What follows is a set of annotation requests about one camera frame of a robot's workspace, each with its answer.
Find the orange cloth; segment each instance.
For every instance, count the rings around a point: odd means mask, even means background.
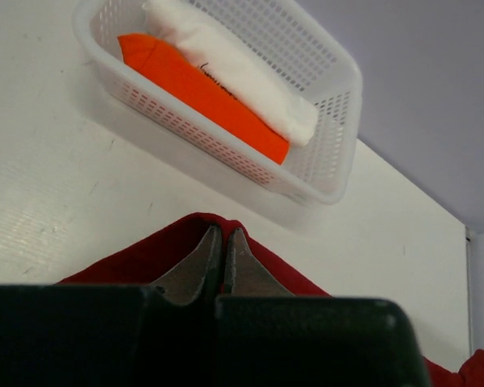
[[[176,48],[144,34],[119,36],[119,42],[126,65],[271,160],[283,162],[289,143],[242,102],[189,64]]]

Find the red cloth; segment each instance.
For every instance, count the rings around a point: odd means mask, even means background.
[[[223,248],[228,236],[238,227],[244,229],[253,255],[291,293],[297,295],[325,295],[300,272],[279,256],[249,237],[244,226],[236,220],[226,220],[215,214],[190,214],[148,238],[92,264],[85,270],[65,278],[66,283],[145,284],[161,277],[190,254],[212,224],[223,230]],[[484,387],[484,351],[478,350],[458,373],[447,371],[426,360],[434,387]]]

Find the white table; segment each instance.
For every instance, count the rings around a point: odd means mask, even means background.
[[[75,5],[0,2],[0,283],[58,281],[185,214],[215,212],[334,295],[398,302],[423,353],[461,365],[462,224],[362,143],[334,206],[253,184],[105,94],[73,38]]]

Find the white cloth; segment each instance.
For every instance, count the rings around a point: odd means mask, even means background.
[[[293,145],[312,138],[318,111],[225,26],[182,0],[148,0],[149,32],[177,48]]]

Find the basket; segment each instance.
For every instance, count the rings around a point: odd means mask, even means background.
[[[265,188],[295,200],[332,204],[344,195],[361,115],[361,73],[352,57],[292,0],[188,0],[237,35],[319,121],[306,147],[276,164],[122,62],[117,36],[146,32],[144,0],[83,0],[75,36],[106,90]]]

